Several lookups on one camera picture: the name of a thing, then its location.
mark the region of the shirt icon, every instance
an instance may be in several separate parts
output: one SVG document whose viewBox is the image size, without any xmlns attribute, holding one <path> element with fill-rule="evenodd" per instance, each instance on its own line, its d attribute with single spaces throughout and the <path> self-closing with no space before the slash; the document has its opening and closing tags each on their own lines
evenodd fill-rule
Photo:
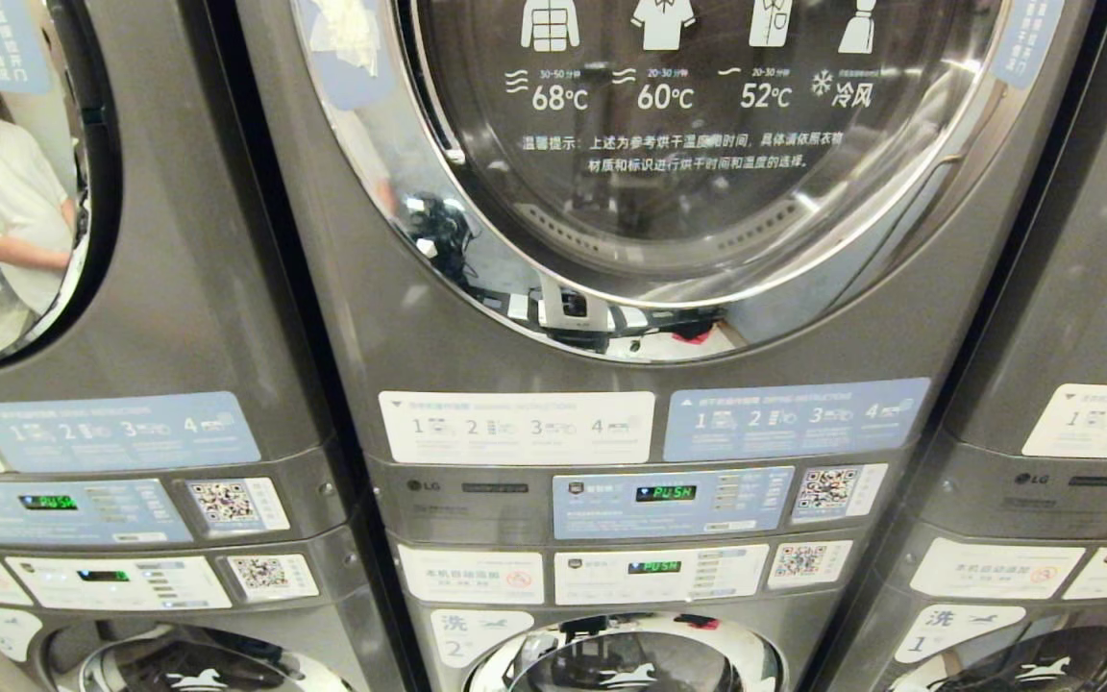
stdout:
<svg viewBox="0 0 1107 692">
<path fill-rule="evenodd" d="M 640 0 L 631 23 L 643 28 L 644 51 L 676 51 L 681 29 L 695 23 L 690 0 Z"/>
<path fill-rule="evenodd" d="M 562 53 L 579 44 L 575 0 L 527 0 L 519 45 L 537 53 Z"/>
<path fill-rule="evenodd" d="M 788 18 L 794 0 L 754 0 L 751 19 L 752 48 L 780 48 L 788 39 Z"/>
</svg>

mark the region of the lg logo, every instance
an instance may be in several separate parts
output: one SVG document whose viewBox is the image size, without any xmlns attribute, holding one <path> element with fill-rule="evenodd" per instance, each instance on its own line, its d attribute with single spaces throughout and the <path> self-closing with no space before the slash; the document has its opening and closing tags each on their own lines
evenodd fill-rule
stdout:
<svg viewBox="0 0 1107 692">
<path fill-rule="evenodd" d="M 1018 483 L 1020 485 L 1027 485 L 1028 483 L 1032 483 L 1032 485 L 1048 485 L 1049 474 L 1045 474 L 1044 476 L 1033 476 L 1030 473 L 1021 473 L 1018 476 L 1015 476 L 1015 483 Z"/>
</svg>

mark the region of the stacked washer dryer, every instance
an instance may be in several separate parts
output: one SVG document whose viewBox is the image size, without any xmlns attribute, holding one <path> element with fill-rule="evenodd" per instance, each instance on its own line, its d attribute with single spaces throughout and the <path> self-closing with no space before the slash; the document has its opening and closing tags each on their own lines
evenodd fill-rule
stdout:
<svg viewBox="0 0 1107 692">
<path fill-rule="evenodd" d="M 1107 22 L 1096 37 L 1026 239 L 817 689 L 1107 691 Z"/>
<path fill-rule="evenodd" d="M 797 685 L 1073 64 L 1038 4 L 238 3 L 435 691 Z"/>
<path fill-rule="evenodd" d="M 0 669 L 395 692 L 203 12 L 0 0 Z"/>
</svg>

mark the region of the qr code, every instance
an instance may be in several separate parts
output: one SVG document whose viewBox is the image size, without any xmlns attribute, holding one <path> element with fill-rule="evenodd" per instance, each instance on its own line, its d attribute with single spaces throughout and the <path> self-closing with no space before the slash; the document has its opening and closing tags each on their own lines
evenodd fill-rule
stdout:
<svg viewBox="0 0 1107 692">
<path fill-rule="evenodd" d="M 229 561 L 246 590 L 289 587 L 289 572 L 277 557 L 230 557 Z"/>
<path fill-rule="evenodd" d="M 259 517 L 246 483 L 193 483 L 190 494 L 209 521 L 246 521 Z"/>
<path fill-rule="evenodd" d="M 814 509 L 848 506 L 856 482 L 856 469 L 808 469 L 797 492 L 797 506 Z"/>
<path fill-rule="evenodd" d="M 782 546 L 775 577 L 813 577 L 823 570 L 826 546 Z"/>
</svg>

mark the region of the digital display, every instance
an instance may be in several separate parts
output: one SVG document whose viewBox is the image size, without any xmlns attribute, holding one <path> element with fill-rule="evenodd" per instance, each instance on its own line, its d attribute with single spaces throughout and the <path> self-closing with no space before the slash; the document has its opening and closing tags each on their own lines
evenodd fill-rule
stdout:
<svg viewBox="0 0 1107 692">
<path fill-rule="evenodd" d="M 627 565 L 627 574 L 673 574 L 676 571 L 681 571 L 681 560 L 630 562 Z"/>
<path fill-rule="evenodd" d="M 637 503 L 676 503 L 676 500 L 691 500 L 699 492 L 697 485 L 645 485 L 634 489 L 634 500 Z"/>
<path fill-rule="evenodd" d="M 77 509 L 70 495 L 21 495 L 19 504 L 25 509 Z"/>
<path fill-rule="evenodd" d="M 131 581 L 131 577 L 121 570 L 79 570 L 80 579 L 84 581 Z"/>
</svg>

